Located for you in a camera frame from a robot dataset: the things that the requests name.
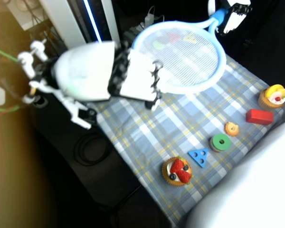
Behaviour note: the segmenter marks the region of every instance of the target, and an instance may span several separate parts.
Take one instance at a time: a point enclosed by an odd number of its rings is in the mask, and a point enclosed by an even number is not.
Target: blueberry
[[[176,175],[174,173],[171,173],[169,177],[170,177],[171,180],[175,180],[176,179]]]

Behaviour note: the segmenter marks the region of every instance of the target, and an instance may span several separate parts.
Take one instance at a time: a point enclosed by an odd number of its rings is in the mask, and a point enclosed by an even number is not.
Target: red block
[[[246,113],[246,121],[254,124],[268,125],[274,121],[274,114],[263,110],[250,109]]]

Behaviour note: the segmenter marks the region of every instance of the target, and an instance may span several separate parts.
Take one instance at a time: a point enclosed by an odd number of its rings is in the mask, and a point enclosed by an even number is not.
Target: green cable
[[[18,105],[14,106],[13,108],[9,109],[8,113],[11,113],[11,112],[14,112],[14,111],[17,111],[18,109],[20,109],[20,107]],[[4,108],[0,108],[0,113],[3,113],[5,112],[7,109],[4,109]]]
[[[13,57],[13,56],[11,56],[11,55],[9,55],[9,54],[6,54],[4,51],[1,51],[1,50],[0,50],[0,54],[3,55],[3,56],[5,56],[6,58],[9,58],[10,60],[13,60],[13,61],[15,61],[15,62],[18,62],[18,59],[16,59],[15,57]]]

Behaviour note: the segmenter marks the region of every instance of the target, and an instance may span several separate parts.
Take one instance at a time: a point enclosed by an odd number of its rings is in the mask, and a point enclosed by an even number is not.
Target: racket mesh
[[[157,30],[143,40],[139,51],[163,63],[173,77],[166,78],[169,86],[192,86],[207,81],[218,66],[215,46],[198,34],[181,28]]]

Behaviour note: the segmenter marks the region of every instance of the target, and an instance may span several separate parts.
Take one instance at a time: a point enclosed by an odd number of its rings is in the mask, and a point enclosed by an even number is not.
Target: blue racket
[[[162,92],[196,93],[222,77],[226,53],[215,36],[215,28],[226,14],[227,10],[220,9],[204,22],[161,22],[137,36],[132,48],[163,63],[165,71],[160,71],[158,82]]]

